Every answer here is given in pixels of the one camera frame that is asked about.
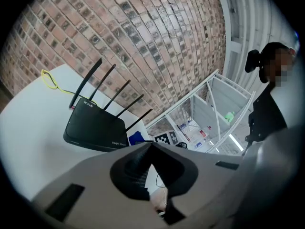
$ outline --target router antenna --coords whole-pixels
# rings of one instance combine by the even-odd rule
[[[147,116],[149,114],[149,112],[153,110],[153,109],[150,109],[149,111],[147,111],[145,114],[143,114],[140,119],[138,119],[136,122],[134,122],[131,126],[129,126],[127,129],[126,129],[126,132],[128,132],[135,124],[137,124],[140,120],[142,120],[145,116]]]
[[[129,109],[137,101],[139,101],[141,98],[143,98],[143,96],[144,96],[144,94],[142,94],[140,97],[138,97],[136,100],[134,100],[130,105],[128,105],[126,108],[124,108],[116,117],[119,117],[121,114],[123,114],[127,109]]]
[[[80,86],[77,88],[70,104],[69,104],[69,108],[71,109],[72,106],[75,103],[76,98],[78,97],[78,95],[81,93],[81,90],[83,89],[84,85],[87,83],[87,81],[89,80],[89,78],[93,75],[93,73],[97,70],[97,68],[102,64],[102,58],[100,58],[95,65],[89,70],[88,74],[85,76],[85,78],[83,79],[83,81],[81,82]]]
[[[130,82],[130,80],[128,80],[128,82],[126,82],[126,83],[124,84],[124,86],[122,86],[121,89],[118,90],[118,92],[113,96],[113,98],[106,104],[106,106],[104,107],[104,110],[106,110],[106,109],[109,107],[109,105],[111,104],[111,102],[116,98],[117,95],[120,94],[120,92],[129,84],[129,82]]]
[[[116,67],[116,64],[114,64],[110,70],[104,75],[104,77],[102,78],[102,80],[100,81],[99,85],[95,88],[94,92],[91,94],[90,98],[88,99],[89,101],[92,100],[93,96],[95,95],[96,91],[99,89],[99,87],[102,85],[102,83],[105,81],[105,79],[107,78],[107,76],[111,73],[111,71]]]

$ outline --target blue object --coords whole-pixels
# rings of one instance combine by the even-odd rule
[[[182,124],[182,125],[180,126],[180,129],[181,129],[181,130],[184,129],[184,128],[186,128],[186,124]]]
[[[128,139],[129,139],[129,142],[130,142],[131,146],[136,145],[136,142],[144,142],[145,141],[144,138],[141,135],[141,132],[139,132],[139,131],[136,131]]]

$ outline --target wifi router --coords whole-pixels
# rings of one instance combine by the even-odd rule
[[[90,69],[88,74],[83,79],[82,83],[75,92],[69,108],[72,108],[75,100],[79,96],[84,85],[87,83],[89,78],[102,64],[102,59],[100,58],[97,63]],[[102,85],[104,80],[110,74],[110,72],[115,68],[115,64],[112,68],[105,74],[105,76],[100,81],[99,85],[96,87],[94,92],[91,94],[89,99],[81,98],[76,104],[70,119],[67,123],[65,132],[63,134],[63,139],[70,144],[81,146],[84,148],[98,150],[103,152],[111,152],[124,147],[129,146],[127,131],[130,130],[135,124],[142,120],[152,109],[143,114],[137,121],[135,121],[127,129],[125,127],[125,122],[119,118],[119,116],[124,113],[128,108],[130,108],[134,103],[143,97],[143,94],[134,100],[130,105],[124,108],[116,116],[108,113],[106,109],[109,107],[111,102],[115,99],[117,95],[129,84],[130,80],[115,94],[115,96],[106,104],[102,109],[98,107],[92,99]]]

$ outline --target green object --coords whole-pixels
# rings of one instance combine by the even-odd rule
[[[234,119],[234,114],[235,114],[235,112],[233,111],[233,112],[228,112],[226,115],[225,115],[225,119],[228,121],[228,122],[231,122],[231,121],[233,121],[233,119]]]

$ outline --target white wall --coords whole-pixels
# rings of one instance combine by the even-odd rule
[[[221,6],[223,8],[224,13],[224,21],[225,21],[225,31],[226,31],[226,50],[225,50],[225,59],[224,59],[224,73],[228,70],[228,65],[230,61],[230,43],[231,43],[231,17],[229,8],[227,6],[227,0],[220,0]]]
[[[234,41],[240,43],[244,48],[236,56],[236,50],[232,44],[227,44],[230,51],[228,53],[229,62],[223,75],[250,93],[257,91],[258,96],[266,84],[262,84],[259,80],[257,70],[249,74],[245,73],[244,67],[248,52],[252,49],[261,51],[269,42],[281,42],[288,47],[298,49],[295,32],[271,0],[221,0],[221,4],[224,15],[227,15],[228,11],[230,14],[230,20],[225,20],[226,28],[227,23],[230,23]]]

